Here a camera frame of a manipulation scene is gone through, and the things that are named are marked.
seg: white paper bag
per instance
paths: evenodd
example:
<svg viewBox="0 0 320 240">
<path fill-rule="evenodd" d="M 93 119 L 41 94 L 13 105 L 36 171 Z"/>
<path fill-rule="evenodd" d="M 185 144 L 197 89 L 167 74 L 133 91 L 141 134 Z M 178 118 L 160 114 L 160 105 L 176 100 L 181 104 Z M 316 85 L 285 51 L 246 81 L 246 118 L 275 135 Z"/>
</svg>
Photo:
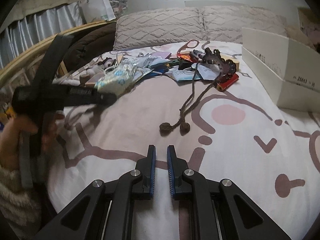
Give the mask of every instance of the white paper bag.
<svg viewBox="0 0 320 240">
<path fill-rule="evenodd" d="M 109 0 L 79 0 L 79 5 L 87 23 L 116 18 Z"/>
</svg>

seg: textured pillow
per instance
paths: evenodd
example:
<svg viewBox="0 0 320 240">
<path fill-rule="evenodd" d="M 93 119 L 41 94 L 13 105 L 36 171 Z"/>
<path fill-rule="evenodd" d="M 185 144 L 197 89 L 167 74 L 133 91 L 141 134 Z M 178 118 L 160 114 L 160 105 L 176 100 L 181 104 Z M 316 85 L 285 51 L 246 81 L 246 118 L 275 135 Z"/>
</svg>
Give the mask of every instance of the textured pillow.
<svg viewBox="0 0 320 240">
<path fill-rule="evenodd" d="M 207 41 L 242 43 L 241 28 L 286 36 L 281 19 L 270 10 L 250 6 L 206 6 L 201 9 Z"/>
<path fill-rule="evenodd" d="M 117 21 L 113 50 L 160 46 L 191 39 L 204 40 L 197 8 L 169 8 L 122 16 Z"/>
</svg>

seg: bed sheet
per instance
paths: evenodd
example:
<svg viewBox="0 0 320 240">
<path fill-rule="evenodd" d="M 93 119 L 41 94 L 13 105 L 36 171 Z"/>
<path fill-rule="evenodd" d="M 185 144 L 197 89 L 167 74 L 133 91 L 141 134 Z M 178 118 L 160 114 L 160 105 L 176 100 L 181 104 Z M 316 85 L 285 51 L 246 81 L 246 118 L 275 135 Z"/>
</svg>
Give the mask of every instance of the bed sheet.
<svg viewBox="0 0 320 240">
<path fill-rule="evenodd" d="M 125 51 L 126 57 L 154 51 L 173 54 L 183 43 Z M 191 83 L 166 76 L 143 81 L 109 108 L 65 109 L 48 180 L 57 212 L 95 179 L 118 179 L 156 146 L 155 194 L 136 201 L 132 239 L 188 239 L 185 202 L 171 200 L 166 148 L 207 179 L 234 181 L 293 240 L 301 240 L 320 212 L 319 114 L 279 110 L 241 58 L 241 44 L 202 41 L 240 61 L 239 80 L 225 92 L 209 90 L 179 129 L 161 137 L 159 125 L 175 123 L 191 94 Z M 108 52 L 102 58 L 116 57 Z M 195 84 L 197 97 L 207 86 Z"/>
</svg>

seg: pillow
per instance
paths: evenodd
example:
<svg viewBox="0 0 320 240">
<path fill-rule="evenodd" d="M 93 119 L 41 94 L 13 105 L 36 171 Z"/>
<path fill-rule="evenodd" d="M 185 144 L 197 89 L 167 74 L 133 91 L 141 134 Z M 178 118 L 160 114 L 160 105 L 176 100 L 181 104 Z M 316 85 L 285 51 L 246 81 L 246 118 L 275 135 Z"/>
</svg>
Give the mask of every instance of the pillow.
<svg viewBox="0 0 320 240">
<path fill-rule="evenodd" d="M 203 40 L 202 14 L 197 8 L 143 11 L 119 18 L 113 50 L 160 46 L 191 39 Z"/>
<path fill-rule="evenodd" d="M 79 39 L 68 49 L 63 59 L 67 70 L 77 70 L 93 58 L 112 51 L 115 32 L 116 23 L 110 23 Z"/>
<path fill-rule="evenodd" d="M 216 5 L 203 7 L 201 12 L 207 41 L 242 43 L 242 27 L 286 36 L 282 20 L 267 9 Z"/>
</svg>

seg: packaging bag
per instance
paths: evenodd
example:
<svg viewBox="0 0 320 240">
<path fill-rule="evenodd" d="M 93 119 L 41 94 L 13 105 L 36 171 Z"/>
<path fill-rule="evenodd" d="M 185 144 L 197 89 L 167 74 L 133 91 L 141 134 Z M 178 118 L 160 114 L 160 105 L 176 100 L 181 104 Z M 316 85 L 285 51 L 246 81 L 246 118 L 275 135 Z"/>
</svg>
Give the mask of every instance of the packaging bag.
<svg viewBox="0 0 320 240">
<path fill-rule="evenodd" d="M 120 97 L 132 84 L 137 71 L 137 60 L 138 58 L 124 59 L 114 70 L 105 73 L 105 76 L 96 82 L 94 88 L 100 93 L 114 93 Z"/>
<path fill-rule="evenodd" d="M 79 5 L 87 23 L 116 18 L 109 0 L 79 0 Z"/>
<path fill-rule="evenodd" d="M 119 19 L 127 12 L 127 0 L 109 0 L 113 13 Z"/>
</svg>

